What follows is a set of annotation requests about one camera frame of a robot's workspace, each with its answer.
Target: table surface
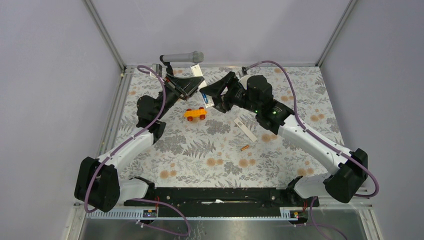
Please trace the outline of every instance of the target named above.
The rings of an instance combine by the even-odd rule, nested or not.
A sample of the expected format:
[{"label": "table surface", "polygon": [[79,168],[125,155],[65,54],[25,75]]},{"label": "table surface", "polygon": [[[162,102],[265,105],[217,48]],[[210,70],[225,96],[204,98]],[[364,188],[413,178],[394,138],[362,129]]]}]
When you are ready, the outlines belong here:
[{"label": "table surface", "polygon": [[[203,67],[208,84],[229,71],[240,68]],[[287,67],[297,96],[299,115],[311,127],[337,144],[342,136],[319,67]],[[192,76],[190,68],[175,68],[177,77]],[[274,98],[293,108],[289,84],[279,68],[255,67],[251,75],[264,75],[272,85]],[[137,100],[142,95],[154,98],[161,91],[157,79],[135,70],[132,77],[116,144],[125,140],[138,122]],[[206,119],[189,122],[183,117],[187,109],[202,107],[200,93],[187,101],[179,100],[161,121],[166,129],[147,151],[140,153],[120,174],[129,179],[140,176],[157,187],[285,187],[296,176],[312,176],[327,170],[309,154],[280,136],[259,126],[255,115],[234,106],[221,113],[207,108]],[[241,121],[257,137],[252,142],[233,120]]]}]

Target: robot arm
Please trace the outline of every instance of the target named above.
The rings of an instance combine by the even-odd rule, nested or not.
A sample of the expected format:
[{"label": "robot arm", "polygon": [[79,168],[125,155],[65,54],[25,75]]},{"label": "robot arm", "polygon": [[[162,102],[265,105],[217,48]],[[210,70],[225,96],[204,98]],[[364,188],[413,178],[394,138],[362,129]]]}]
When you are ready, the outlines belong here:
[{"label": "robot arm", "polygon": [[[204,78],[188,77],[179,78],[172,75],[172,71],[164,78],[165,105],[159,119],[177,102],[178,99],[187,100],[198,90]],[[148,188],[154,187],[154,183],[135,177],[129,180],[119,180],[122,170],[140,153],[144,152],[162,136],[166,123],[157,120],[148,130],[139,132],[149,125],[159,114],[163,92],[159,92],[157,98],[148,95],[140,97],[137,101],[138,123],[132,131],[130,138],[118,144],[98,158],[86,157],[80,165],[78,178],[75,186],[75,198],[84,201],[89,182],[96,168],[106,159],[109,160],[101,168],[88,196],[88,204],[103,212],[110,211],[117,203],[123,204],[126,200],[143,198]]]},{"label": "robot arm", "polygon": [[328,170],[328,173],[316,176],[300,176],[289,183],[288,188],[292,188],[299,197],[307,199],[330,195],[342,203],[348,203],[368,175],[341,154],[351,156],[365,168],[368,165],[367,154],[360,148],[353,152],[336,144],[302,121],[307,130],[339,152],[329,149],[299,126],[294,111],[275,100],[272,90],[262,75],[245,75],[239,80],[234,72],[229,72],[221,80],[200,89],[200,92],[211,96],[214,108],[222,113],[230,111],[234,105],[255,113],[259,125],[295,143]]}]

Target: gray microphone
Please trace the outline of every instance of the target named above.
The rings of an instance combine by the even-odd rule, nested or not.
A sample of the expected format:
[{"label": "gray microphone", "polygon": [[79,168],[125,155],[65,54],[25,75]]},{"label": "gray microphone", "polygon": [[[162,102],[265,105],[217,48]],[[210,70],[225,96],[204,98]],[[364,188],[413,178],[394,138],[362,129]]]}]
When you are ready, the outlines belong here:
[{"label": "gray microphone", "polygon": [[191,63],[201,63],[203,62],[204,56],[201,51],[194,51],[190,53],[180,53],[180,54],[169,54],[161,55],[159,57],[161,62],[171,63],[171,62],[191,62]]}]

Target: gray wall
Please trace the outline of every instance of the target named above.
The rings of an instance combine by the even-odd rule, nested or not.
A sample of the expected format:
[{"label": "gray wall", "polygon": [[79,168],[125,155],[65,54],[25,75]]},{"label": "gray wall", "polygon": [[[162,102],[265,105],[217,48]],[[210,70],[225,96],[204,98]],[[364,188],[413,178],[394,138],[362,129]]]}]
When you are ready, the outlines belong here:
[{"label": "gray wall", "polygon": [[120,71],[81,0],[2,0],[0,29],[0,238],[56,240]]},{"label": "gray wall", "polygon": [[386,240],[423,238],[423,9],[360,0],[321,68],[346,145],[368,152],[381,185],[372,201]]},{"label": "gray wall", "polygon": [[93,0],[127,64],[203,51],[205,63],[315,63],[349,0]]}]

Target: purple cable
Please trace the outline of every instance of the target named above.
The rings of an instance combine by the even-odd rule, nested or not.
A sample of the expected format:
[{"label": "purple cable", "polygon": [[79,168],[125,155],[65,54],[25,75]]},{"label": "purple cable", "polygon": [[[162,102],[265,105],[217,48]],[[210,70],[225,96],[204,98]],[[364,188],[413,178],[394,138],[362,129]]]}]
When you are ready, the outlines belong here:
[{"label": "purple cable", "polygon": [[[159,119],[159,117],[161,116],[162,112],[164,111],[165,108],[165,102],[166,102],[166,94],[165,94],[165,85],[164,85],[164,80],[155,72],[153,71],[150,67],[148,66],[144,66],[144,65],[139,65],[137,66],[137,69],[139,71],[140,68],[144,68],[149,70],[150,72],[152,72],[156,78],[159,80],[160,85],[162,86],[162,92],[163,92],[163,99],[162,99],[162,106],[160,107],[159,113],[157,114],[157,116],[151,121],[151,123],[149,123],[146,127],[144,127],[142,130],[140,130],[139,132],[137,132],[134,137],[139,136],[140,134],[144,133],[147,129],[149,129],[155,122],[156,120]],[[127,143],[129,143],[131,140],[133,140],[134,138],[132,136],[130,136],[127,140],[125,140],[123,143],[121,143],[115,150],[113,150],[110,153],[110,157],[113,157],[119,150],[121,150]],[[93,177],[90,180],[90,183],[88,184],[88,188],[87,188],[87,192],[85,193],[85,198],[84,198],[84,209],[87,213],[92,213],[94,211],[97,210],[97,208],[93,208],[91,210],[89,210],[89,196],[90,196],[90,192],[92,190],[94,181],[97,177],[97,174],[99,174],[100,169],[102,169],[102,167],[105,165],[105,163],[110,159],[110,157],[106,157],[101,163],[100,165],[96,168],[96,170],[94,171]]]},{"label": "purple cable", "polygon": [[[316,196],[313,197],[312,201],[310,202],[310,207],[309,207],[309,215],[310,215],[310,219],[312,219],[312,224],[315,226],[316,230],[318,230],[318,232],[327,240],[332,240],[329,236],[327,236],[319,227],[318,224],[315,222],[315,218],[314,215],[312,214],[312,207],[314,206],[314,202],[317,199]],[[345,239],[348,239],[346,237],[346,235],[344,233],[342,233],[341,231],[337,231],[339,233],[341,233],[343,235],[343,237]]]},{"label": "purple cable", "polygon": [[139,201],[139,202],[145,202],[145,203],[151,203],[151,204],[160,204],[160,205],[164,205],[164,206],[167,206],[167,207],[171,208],[172,210],[174,210],[177,214],[179,214],[184,219],[185,224],[187,225],[187,232],[186,233],[174,232],[174,231],[167,230],[165,228],[161,228],[161,227],[157,227],[157,226],[152,226],[150,224],[143,224],[142,226],[145,226],[145,227],[148,227],[148,228],[151,228],[151,229],[160,230],[160,231],[163,231],[163,232],[166,232],[166,233],[169,233],[169,234],[173,234],[173,235],[177,235],[177,236],[180,236],[180,237],[189,236],[190,233],[192,232],[192,230],[190,228],[189,221],[187,220],[187,218],[183,215],[182,212],[180,212],[180,210],[178,210],[174,206],[172,206],[172,205],[170,205],[170,204],[168,204],[166,202],[153,201],[153,200],[147,200],[147,199],[142,199],[142,198],[133,198],[131,200],[133,200],[133,201]]},{"label": "purple cable", "polygon": [[[277,62],[270,61],[270,60],[259,61],[259,62],[255,63],[255,64],[250,65],[248,67],[248,69],[251,69],[253,67],[256,67],[256,66],[258,66],[260,64],[264,64],[264,63],[274,64],[274,65],[278,66],[282,70],[282,72],[284,73],[285,77],[287,78],[288,84],[290,85],[291,92],[293,93],[294,117],[296,118],[297,123],[302,127],[302,129],[305,130],[306,129],[306,126],[303,124],[303,122],[301,121],[301,119],[299,117],[299,114],[298,114],[298,105],[297,105],[297,101],[296,101],[295,89],[293,88],[292,81],[290,80],[290,77],[287,74],[286,70],[284,70],[284,68],[280,64],[278,64]],[[328,144],[326,141],[324,141],[322,138],[320,138],[319,136],[317,136],[315,133],[313,133],[309,129],[306,129],[306,132],[309,133],[314,139],[316,139],[317,141],[319,141],[320,143],[322,143],[324,146],[326,146],[327,148],[329,148],[332,151],[334,151],[335,153],[338,154],[340,152],[337,148],[335,148],[331,144]],[[346,159],[350,160],[351,162],[353,162],[354,164],[356,164],[364,172],[366,172],[366,174],[372,179],[372,181],[375,184],[375,190],[374,190],[373,193],[371,193],[369,195],[355,194],[355,196],[356,197],[361,197],[361,198],[371,198],[371,197],[374,197],[375,195],[377,195],[379,193],[379,191],[380,191],[380,185],[379,185],[379,182],[377,181],[376,177],[366,167],[364,167],[358,161],[356,161],[355,159],[353,159],[351,156],[347,155],[344,152],[342,152],[341,155],[344,158],[346,158]]]},{"label": "purple cable", "polygon": [[142,72],[142,73],[144,73],[144,74],[150,74],[150,72],[149,72],[149,71],[141,70],[141,69],[139,68],[139,66],[137,67],[137,70],[138,70],[138,71],[140,71],[140,72]]},{"label": "purple cable", "polygon": [[283,227],[283,228],[287,228],[287,227],[310,227],[310,226],[319,226],[319,227],[323,227],[323,228],[328,228],[328,229],[332,229],[336,232],[338,232],[340,235],[342,235],[344,237],[344,239],[348,240],[348,236],[346,236],[346,234],[344,234],[340,229],[338,229],[337,227],[334,227],[332,225],[329,224],[323,224],[323,223],[317,223],[317,224],[313,224],[313,223],[306,223],[306,224],[293,224],[293,225],[280,225],[278,227]]}]

